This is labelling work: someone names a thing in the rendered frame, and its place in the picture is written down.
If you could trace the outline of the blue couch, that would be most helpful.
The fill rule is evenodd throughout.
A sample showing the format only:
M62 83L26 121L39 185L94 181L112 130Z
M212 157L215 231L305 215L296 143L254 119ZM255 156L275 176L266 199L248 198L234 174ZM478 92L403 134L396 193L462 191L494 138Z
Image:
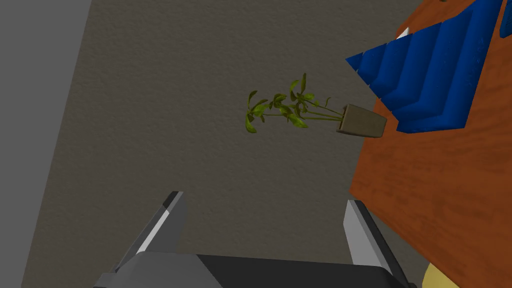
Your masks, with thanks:
M498 21L512 35L512 0L474 0L455 17L376 46L346 62L405 134L463 129Z

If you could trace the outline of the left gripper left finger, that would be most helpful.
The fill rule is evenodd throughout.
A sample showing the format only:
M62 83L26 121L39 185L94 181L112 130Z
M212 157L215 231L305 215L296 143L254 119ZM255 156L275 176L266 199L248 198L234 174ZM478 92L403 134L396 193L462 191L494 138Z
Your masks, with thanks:
M186 215L184 192L172 191L142 229L114 271L117 272L137 253L146 251L174 253L177 250Z

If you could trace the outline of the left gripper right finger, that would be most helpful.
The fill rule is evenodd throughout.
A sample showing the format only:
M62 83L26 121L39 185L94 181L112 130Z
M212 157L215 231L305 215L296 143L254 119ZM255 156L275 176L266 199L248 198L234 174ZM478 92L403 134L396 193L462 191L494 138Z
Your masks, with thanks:
M383 273L383 286L410 285L397 258L362 201L347 201L343 228L351 262L354 265L359 268L374 267Z

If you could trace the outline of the green potted plant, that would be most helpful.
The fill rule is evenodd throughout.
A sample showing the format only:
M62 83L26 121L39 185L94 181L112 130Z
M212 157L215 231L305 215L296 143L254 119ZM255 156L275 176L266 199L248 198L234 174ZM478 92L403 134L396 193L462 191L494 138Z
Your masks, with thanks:
M304 73L300 80L291 82L287 94L277 93L271 100L260 99L251 104L258 93L250 92L247 98L244 126L250 134L256 134L253 126L255 119L265 122L265 117L283 117L286 122L297 128L307 128L305 120L328 121L337 123L338 133L362 138L381 138L384 134L387 118L353 104L346 104L341 111L328 107L329 100L321 105L313 93L306 93L307 75Z

